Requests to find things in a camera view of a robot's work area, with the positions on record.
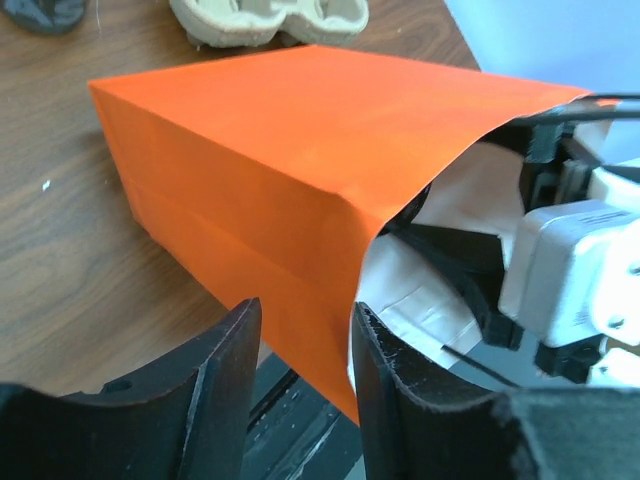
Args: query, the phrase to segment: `white robot part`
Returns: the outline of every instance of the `white robot part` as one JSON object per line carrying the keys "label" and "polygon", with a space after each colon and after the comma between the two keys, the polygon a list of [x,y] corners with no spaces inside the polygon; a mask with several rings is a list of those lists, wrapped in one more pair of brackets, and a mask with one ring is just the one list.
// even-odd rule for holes
{"label": "white robot part", "polygon": [[612,348],[591,367],[587,385],[640,388],[640,357],[621,348]]}
{"label": "white robot part", "polygon": [[629,345],[640,344],[640,220],[620,231],[605,253],[593,288],[596,329]]}
{"label": "white robot part", "polygon": [[[640,168],[640,158],[617,165]],[[640,213],[640,185],[608,172],[603,167],[592,172],[587,196],[623,210]]]}
{"label": "white robot part", "polygon": [[[621,341],[634,340],[634,296],[617,302],[624,292],[633,291],[636,277],[624,277],[624,291],[610,282],[622,280],[620,265],[626,262],[628,270],[637,258],[639,222],[640,214],[599,200],[528,213],[518,227],[500,310],[549,347],[568,345],[603,329],[609,334],[612,328]],[[605,283],[607,288],[596,295]],[[625,329],[611,322],[619,315],[630,321]]]}

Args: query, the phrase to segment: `white speck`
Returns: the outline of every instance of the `white speck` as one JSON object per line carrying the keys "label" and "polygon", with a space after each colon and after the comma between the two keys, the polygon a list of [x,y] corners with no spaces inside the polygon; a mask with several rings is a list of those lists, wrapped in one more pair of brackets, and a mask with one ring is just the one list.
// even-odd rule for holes
{"label": "white speck", "polygon": [[96,21],[98,22],[98,31],[102,37],[102,26],[100,25],[100,0],[96,0]]}
{"label": "white speck", "polygon": [[312,458],[314,458],[315,454],[318,453],[318,450],[322,448],[322,445],[324,445],[324,443],[327,441],[327,438],[329,438],[329,436],[331,435],[331,432],[333,432],[333,429],[335,427],[336,427],[336,423],[331,425],[331,427],[329,427],[329,430],[327,430],[325,434],[322,435],[322,438],[318,440],[318,442],[313,446],[311,451],[307,453],[304,460],[302,460],[302,464],[300,464],[300,466],[297,468],[295,472],[289,475],[289,480],[300,480],[300,477],[302,477],[302,474],[304,473],[304,468],[307,466],[307,463],[309,463],[309,461]]}

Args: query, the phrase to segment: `orange paper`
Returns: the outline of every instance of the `orange paper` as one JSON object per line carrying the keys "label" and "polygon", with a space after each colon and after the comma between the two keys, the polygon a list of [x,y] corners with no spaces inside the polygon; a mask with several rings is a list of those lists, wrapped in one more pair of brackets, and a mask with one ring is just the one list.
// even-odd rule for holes
{"label": "orange paper", "polygon": [[362,260],[482,135],[585,92],[323,47],[90,84],[137,220],[354,421],[346,373]]}

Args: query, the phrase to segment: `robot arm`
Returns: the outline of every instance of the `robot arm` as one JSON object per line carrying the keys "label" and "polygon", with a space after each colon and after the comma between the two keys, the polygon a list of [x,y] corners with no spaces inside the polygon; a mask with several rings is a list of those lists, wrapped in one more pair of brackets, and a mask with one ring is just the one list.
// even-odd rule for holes
{"label": "robot arm", "polygon": [[640,112],[591,105],[516,119],[482,139],[524,158],[525,216],[506,272],[497,237],[411,224],[428,188],[383,233],[396,235],[449,281],[485,343],[518,350],[527,330],[539,341],[535,363],[546,374],[640,387],[640,357],[605,348],[609,338],[640,343],[640,161],[603,165],[575,135],[582,122],[640,119]]}

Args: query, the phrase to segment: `table surface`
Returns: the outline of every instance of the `table surface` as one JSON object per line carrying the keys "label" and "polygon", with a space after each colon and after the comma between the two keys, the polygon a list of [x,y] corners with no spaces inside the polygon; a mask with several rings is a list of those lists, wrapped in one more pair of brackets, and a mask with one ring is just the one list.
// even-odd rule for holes
{"label": "table surface", "polygon": [[[350,48],[475,68],[442,0],[369,4]],[[197,51],[166,0],[94,0],[63,37],[2,17],[0,45],[0,381],[94,392],[225,309],[134,222],[87,80],[255,49]]]}

